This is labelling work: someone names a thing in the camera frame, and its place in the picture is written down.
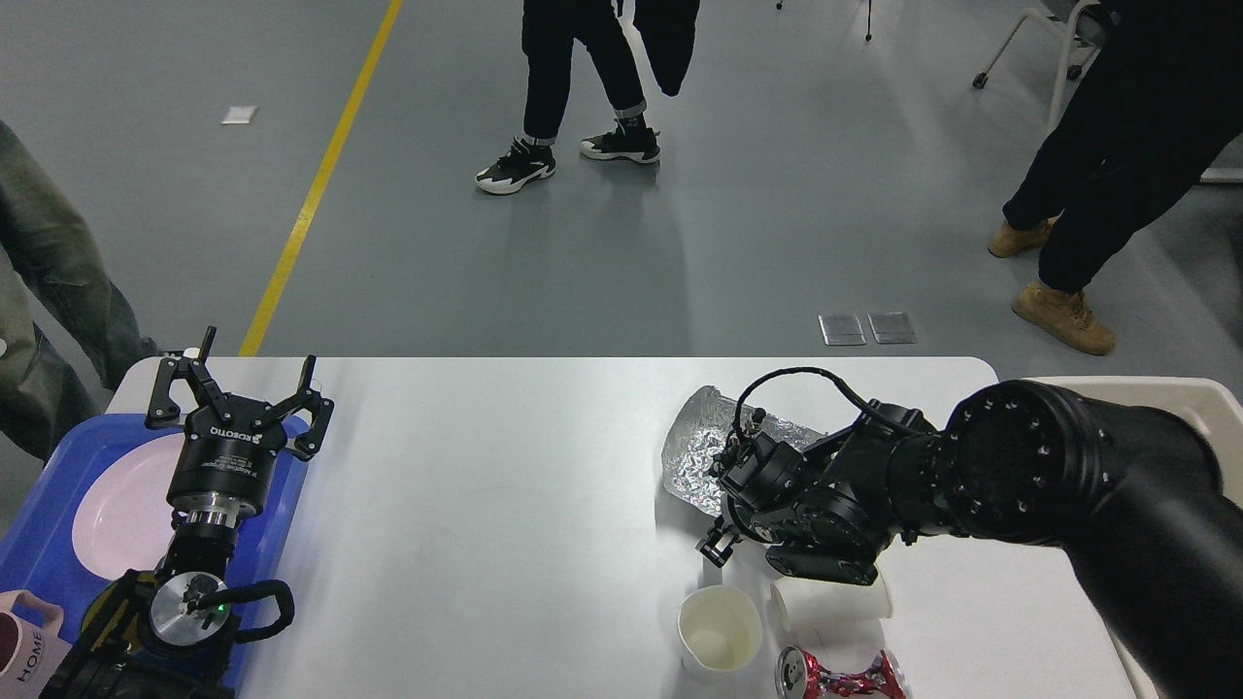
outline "crumpled aluminum foil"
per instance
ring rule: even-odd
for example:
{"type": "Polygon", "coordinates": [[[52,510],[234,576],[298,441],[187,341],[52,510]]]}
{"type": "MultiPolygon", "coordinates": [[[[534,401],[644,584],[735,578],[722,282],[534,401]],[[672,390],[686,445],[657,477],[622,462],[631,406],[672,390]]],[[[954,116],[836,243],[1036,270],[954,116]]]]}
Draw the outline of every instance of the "crumpled aluminum foil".
{"type": "MultiPolygon", "coordinates": [[[[721,396],[715,386],[700,388],[686,399],[660,450],[665,490],[713,517],[721,514],[721,486],[707,475],[707,469],[712,465],[712,458],[725,450],[725,438],[730,434],[737,404],[737,400],[721,396]]],[[[752,409],[750,405],[742,407],[743,423],[751,417],[752,409]]],[[[772,413],[764,417],[761,427],[777,440],[788,442],[796,449],[803,449],[824,437],[772,413]]]]}

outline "pink mug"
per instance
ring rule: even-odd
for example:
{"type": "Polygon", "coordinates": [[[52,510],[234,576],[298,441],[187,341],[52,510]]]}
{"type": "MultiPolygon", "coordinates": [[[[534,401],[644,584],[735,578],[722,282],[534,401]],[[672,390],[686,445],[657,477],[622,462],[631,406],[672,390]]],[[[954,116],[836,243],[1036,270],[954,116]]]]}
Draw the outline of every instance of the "pink mug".
{"type": "Polygon", "coordinates": [[[70,652],[56,636],[65,613],[25,590],[0,592],[0,697],[34,699],[70,652]],[[15,604],[44,616],[37,627],[12,613],[15,604]]]}

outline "silver disk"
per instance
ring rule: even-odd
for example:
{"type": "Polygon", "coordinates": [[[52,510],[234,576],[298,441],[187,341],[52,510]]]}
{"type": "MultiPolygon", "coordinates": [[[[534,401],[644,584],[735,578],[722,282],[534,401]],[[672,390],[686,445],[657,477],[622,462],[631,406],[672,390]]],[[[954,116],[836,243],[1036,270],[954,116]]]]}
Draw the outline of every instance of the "silver disk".
{"type": "Polygon", "coordinates": [[[155,637],[170,646],[194,646],[201,643],[220,631],[229,618],[229,606],[199,609],[194,613],[185,611],[185,591],[190,588],[190,581],[206,576],[216,582],[216,591],[225,588],[225,582],[211,573],[188,572],[181,573],[155,591],[152,599],[150,623],[155,637]]]}

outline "crushed soda can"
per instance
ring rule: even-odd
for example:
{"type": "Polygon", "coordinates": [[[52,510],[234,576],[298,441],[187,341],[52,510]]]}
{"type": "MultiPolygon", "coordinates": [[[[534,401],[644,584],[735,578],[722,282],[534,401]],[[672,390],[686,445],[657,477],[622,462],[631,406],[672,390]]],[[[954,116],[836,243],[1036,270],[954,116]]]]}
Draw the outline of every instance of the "crushed soda can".
{"type": "MultiPolygon", "coordinates": [[[[707,470],[712,459],[725,451],[737,404],[737,400],[721,396],[713,386],[700,388],[686,399],[660,450],[665,490],[713,517],[721,514],[721,486],[707,470]]],[[[742,407],[743,422],[752,410],[748,405],[742,407]]],[[[804,449],[824,437],[772,413],[764,417],[761,427],[778,442],[788,442],[796,449],[804,449]]]]}
{"type": "Polygon", "coordinates": [[[881,650],[861,673],[825,669],[815,655],[789,646],[777,657],[777,695],[781,699],[819,699],[820,697],[889,697],[911,699],[906,678],[889,650],[881,650]]]}

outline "sneaker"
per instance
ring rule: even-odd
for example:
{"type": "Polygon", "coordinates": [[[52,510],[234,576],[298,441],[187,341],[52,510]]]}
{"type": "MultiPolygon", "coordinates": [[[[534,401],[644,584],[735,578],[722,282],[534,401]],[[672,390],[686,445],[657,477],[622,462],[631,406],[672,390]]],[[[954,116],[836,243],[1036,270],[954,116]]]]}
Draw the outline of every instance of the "sneaker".
{"type": "Polygon", "coordinates": [[[1023,250],[1042,248],[1049,241],[1049,231],[1053,230],[1055,220],[1058,219],[1044,219],[1035,228],[1028,230],[1018,230],[1011,228],[1009,223],[1003,223],[1001,230],[988,243],[988,251],[994,257],[1009,257],[1023,250]]]}
{"type": "Polygon", "coordinates": [[[612,133],[583,139],[578,149],[593,160],[615,160],[629,158],[635,163],[655,163],[660,159],[660,146],[656,146],[656,132],[641,118],[614,119],[618,128],[612,133]]]}
{"type": "Polygon", "coordinates": [[[475,175],[475,184],[488,194],[513,194],[531,180],[544,179],[557,172],[557,160],[548,146],[532,146],[515,138],[510,152],[491,168],[475,175]]]}
{"type": "Polygon", "coordinates": [[[1117,345],[1114,333],[1093,316],[1083,291],[1066,294],[1034,281],[1019,292],[1011,308],[1080,352],[1109,354],[1117,345]]]}

